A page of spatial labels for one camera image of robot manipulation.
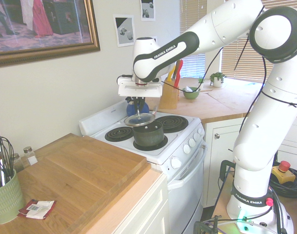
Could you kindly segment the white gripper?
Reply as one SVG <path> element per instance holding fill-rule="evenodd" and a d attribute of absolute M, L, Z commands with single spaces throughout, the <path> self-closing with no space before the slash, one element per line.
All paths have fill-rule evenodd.
<path fill-rule="evenodd" d="M 136 84 L 133 81 L 122 81 L 119 84 L 118 94 L 122 97 L 132 97 L 131 105 L 143 109 L 145 98 L 160 98 L 163 86 L 160 83 L 150 82 L 145 85 Z"/>

